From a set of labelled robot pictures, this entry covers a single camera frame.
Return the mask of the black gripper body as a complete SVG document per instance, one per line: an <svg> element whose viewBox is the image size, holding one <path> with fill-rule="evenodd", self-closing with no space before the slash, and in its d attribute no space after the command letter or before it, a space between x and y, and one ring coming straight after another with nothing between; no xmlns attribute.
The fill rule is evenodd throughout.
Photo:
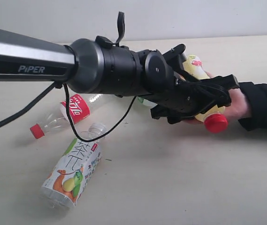
<svg viewBox="0 0 267 225"><path fill-rule="evenodd" d="M174 72L148 72L147 100L167 108L196 104L194 78L185 81Z"/></svg>

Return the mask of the black sleeved forearm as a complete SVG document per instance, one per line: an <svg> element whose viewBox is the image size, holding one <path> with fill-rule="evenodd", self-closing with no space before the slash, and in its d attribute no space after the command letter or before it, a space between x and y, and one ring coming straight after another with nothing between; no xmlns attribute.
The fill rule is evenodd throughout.
<svg viewBox="0 0 267 225"><path fill-rule="evenodd" d="M250 116L238 120L240 125L247 131L267 130L267 83L241 82L240 89L247 99L251 113Z"/></svg>

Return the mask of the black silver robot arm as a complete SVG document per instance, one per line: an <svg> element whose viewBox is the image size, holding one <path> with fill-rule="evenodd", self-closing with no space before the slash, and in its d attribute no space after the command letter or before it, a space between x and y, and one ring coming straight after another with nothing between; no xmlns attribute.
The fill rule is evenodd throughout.
<svg viewBox="0 0 267 225"><path fill-rule="evenodd" d="M152 118L170 124L229 106L236 78L193 77L183 68L184 50L180 44L166 53L135 52L103 37L59 45L0 30L0 81L52 81L76 93L139 96L156 104Z"/></svg>

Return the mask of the open bare human hand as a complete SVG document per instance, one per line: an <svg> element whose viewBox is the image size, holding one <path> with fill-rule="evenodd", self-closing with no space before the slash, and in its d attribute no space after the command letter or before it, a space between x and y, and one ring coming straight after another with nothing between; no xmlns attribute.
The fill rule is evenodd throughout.
<svg viewBox="0 0 267 225"><path fill-rule="evenodd" d="M223 115L228 122L252 117L251 107L245 94L240 89L230 89L231 105L226 107Z"/></svg>

